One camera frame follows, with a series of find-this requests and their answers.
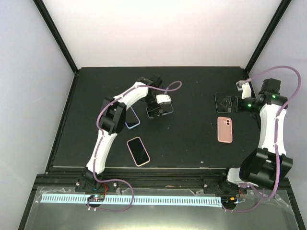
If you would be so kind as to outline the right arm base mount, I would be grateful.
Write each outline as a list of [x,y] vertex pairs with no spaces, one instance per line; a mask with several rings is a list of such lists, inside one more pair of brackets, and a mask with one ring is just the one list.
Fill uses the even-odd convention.
[[236,184],[226,181],[221,177],[205,177],[202,180],[205,194],[215,195],[237,195],[239,187]]

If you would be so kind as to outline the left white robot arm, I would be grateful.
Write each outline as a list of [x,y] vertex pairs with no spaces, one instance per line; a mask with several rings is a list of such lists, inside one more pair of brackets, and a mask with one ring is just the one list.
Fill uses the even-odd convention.
[[150,118],[161,117],[167,113],[163,105],[171,103],[167,93],[172,90],[169,87],[160,88],[161,83],[160,77],[155,80],[141,77],[123,93],[104,99],[103,108],[96,119],[97,141],[82,172],[87,187],[92,191],[98,191],[103,186],[103,179],[98,175],[105,170],[113,141],[124,128],[127,110],[141,100],[147,104],[146,113]]

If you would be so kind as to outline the pink phone case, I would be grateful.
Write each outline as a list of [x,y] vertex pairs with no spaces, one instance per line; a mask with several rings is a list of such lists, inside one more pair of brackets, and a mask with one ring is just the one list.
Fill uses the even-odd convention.
[[229,117],[217,118],[217,140],[222,143],[232,143],[232,120]]

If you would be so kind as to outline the black smartphone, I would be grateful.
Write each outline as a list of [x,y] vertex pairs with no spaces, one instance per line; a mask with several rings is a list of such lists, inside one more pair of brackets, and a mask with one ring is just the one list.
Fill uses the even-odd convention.
[[225,93],[225,92],[215,92],[214,96],[215,96],[215,104],[216,104],[217,112],[218,113],[228,113],[228,112],[220,112],[220,109],[219,109],[219,103],[223,98],[227,97],[227,93]]

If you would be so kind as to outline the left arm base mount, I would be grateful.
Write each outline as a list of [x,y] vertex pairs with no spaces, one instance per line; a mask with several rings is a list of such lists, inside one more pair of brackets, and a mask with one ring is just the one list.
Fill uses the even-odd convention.
[[85,193],[113,193],[117,189],[117,185],[114,186],[114,182],[91,184],[84,178],[79,178],[76,182],[75,191]]

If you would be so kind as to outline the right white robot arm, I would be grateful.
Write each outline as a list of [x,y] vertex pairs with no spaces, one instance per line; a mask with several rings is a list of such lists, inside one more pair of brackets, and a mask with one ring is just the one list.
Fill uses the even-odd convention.
[[257,97],[252,97],[247,81],[236,86],[241,96],[227,96],[217,104],[226,113],[250,112],[260,118],[260,139],[257,148],[249,154],[239,168],[230,168],[218,187],[230,193],[235,186],[258,186],[273,190],[290,171],[293,160],[288,158],[283,144],[283,122],[287,110],[287,97],[279,93],[281,81],[265,79]]

